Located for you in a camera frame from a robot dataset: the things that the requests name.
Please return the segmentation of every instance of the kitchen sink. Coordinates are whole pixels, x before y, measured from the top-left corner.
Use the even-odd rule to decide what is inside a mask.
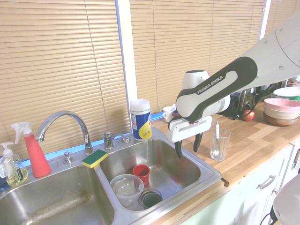
[[[152,129],[152,138],[114,140],[100,166],[82,165],[85,151],[71,153],[74,161],[63,164],[64,156],[49,160],[51,172],[29,177],[20,186],[0,193],[0,220],[4,225],[148,225],[221,179],[221,173],[185,148],[177,157],[174,144]],[[121,205],[109,182],[120,174],[132,174],[137,164],[150,167],[145,190],[162,196],[162,201],[144,209],[141,201]]]
[[[187,157],[179,159],[174,148],[161,139],[150,139],[109,154],[100,166],[108,181],[121,174],[132,174],[137,164],[150,167],[149,183],[151,188],[161,193],[163,199],[183,190],[199,180],[200,168]],[[144,210],[136,202],[127,207],[130,210]]]
[[[16,187],[0,200],[3,225],[110,225],[113,217],[95,170],[83,165]]]

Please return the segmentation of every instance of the pink spray bottle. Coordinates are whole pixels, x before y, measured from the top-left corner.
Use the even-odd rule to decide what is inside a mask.
[[[31,125],[32,123],[30,122],[18,122],[12,124],[11,127],[15,129],[15,144],[18,144],[21,133],[24,133],[33,176],[43,177],[51,171],[51,168],[39,143],[34,138],[34,134],[30,128]]]

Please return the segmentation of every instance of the sink drain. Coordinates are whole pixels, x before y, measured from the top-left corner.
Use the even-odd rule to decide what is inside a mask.
[[[163,197],[161,193],[153,188],[148,188],[142,191],[141,196],[139,198],[139,203],[144,207],[144,209],[148,209],[157,203],[161,202]]]

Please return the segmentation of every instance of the wooden countertop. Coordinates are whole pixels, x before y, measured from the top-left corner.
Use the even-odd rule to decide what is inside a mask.
[[[239,180],[265,164],[276,153],[300,137],[300,120],[288,127],[276,127],[263,118],[263,103],[254,109],[252,121],[232,120],[225,116],[213,115],[212,124],[218,121],[222,128],[231,131],[226,159],[222,162],[210,157],[210,132],[204,132],[197,153],[193,152],[194,137],[182,141],[182,146],[222,173],[222,181],[197,194],[192,199],[168,212],[151,225],[179,225],[206,206],[225,195],[238,185]],[[167,134],[168,124],[164,119],[155,120],[152,126]]]

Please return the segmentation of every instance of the cabinet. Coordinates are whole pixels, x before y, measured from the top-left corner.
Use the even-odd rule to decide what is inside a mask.
[[[295,146],[300,148],[300,141],[282,149],[269,163],[248,174],[237,187],[183,225],[260,225],[272,208],[276,192],[298,174],[292,168]],[[269,218],[266,217],[263,225],[269,224]]]
[[[259,225],[270,212],[276,196],[274,190],[280,189],[292,150],[293,147],[288,145],[274,160],[244,182],[245,203],[240,209],[241,217],[237,218],[235,225]],[[267,225],[268,221],[269,217],[264,220],[263,225]]]

